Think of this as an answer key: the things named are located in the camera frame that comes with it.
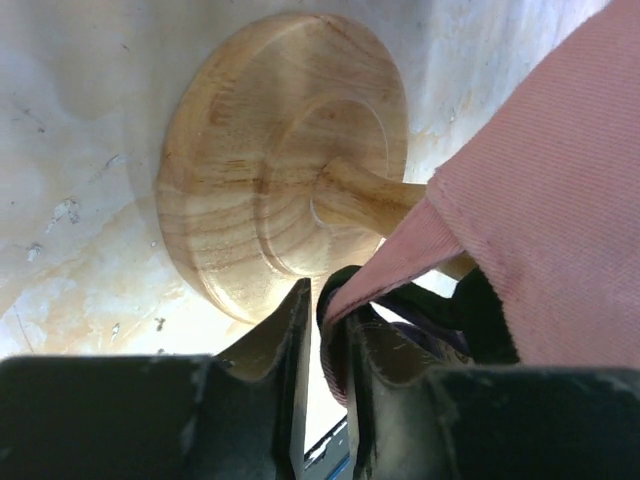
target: round wooden base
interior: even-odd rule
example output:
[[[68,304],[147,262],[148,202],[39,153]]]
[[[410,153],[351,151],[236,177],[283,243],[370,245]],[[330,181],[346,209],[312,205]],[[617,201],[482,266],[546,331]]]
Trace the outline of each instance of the round wooden base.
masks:
[[[400,75],[365,27],[285,15],[240,30],[205,62],[169,127],[157,182],[165,245],[189,283],[256,323],[300,277],[368,260],[380,237],[323,225],[314,183],[335,157],[401,181]]]

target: black plastic part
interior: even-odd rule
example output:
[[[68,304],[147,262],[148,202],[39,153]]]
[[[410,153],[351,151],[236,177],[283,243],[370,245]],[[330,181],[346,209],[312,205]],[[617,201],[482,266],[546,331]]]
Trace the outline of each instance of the black plastic part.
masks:
[[[302,478],[310,282],[216,357],[0,364],[0,479]]]
[[[640,478],[640,372],[433,367],[387,323],[345,323],[355,479]]]

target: turned wood piece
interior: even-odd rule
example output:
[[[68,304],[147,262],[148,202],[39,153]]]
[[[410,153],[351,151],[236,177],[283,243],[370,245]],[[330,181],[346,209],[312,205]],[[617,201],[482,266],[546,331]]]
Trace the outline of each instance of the turned wood piece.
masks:
[[[183,277],[257,323],[301,277],[366,262],[424,186],[403,185],[404,90],[389,53],[338,16],[281,15],[205,62],[169,126],[160,228]]]

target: pink cloth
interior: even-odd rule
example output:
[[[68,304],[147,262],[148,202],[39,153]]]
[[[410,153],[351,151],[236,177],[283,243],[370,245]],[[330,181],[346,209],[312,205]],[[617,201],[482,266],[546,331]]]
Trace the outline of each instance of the pink cloth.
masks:
[[[338,291],[324,328],[463,250],[523,363],[640,367],[639,1],[613,1],[543,60]]]

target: white surface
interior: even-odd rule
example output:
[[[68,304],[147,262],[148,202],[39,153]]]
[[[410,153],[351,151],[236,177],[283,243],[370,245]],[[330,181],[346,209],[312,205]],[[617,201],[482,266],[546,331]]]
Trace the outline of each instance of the white surface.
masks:
[[[285,11],[368,25],[405,81],[406,178],[425,182],[604,3],[0,0],[0,354],[217,352],[247,331],[178,276],[152,196],[173,109],[238,28]],[[308,442],[343,414],[314,342]]]

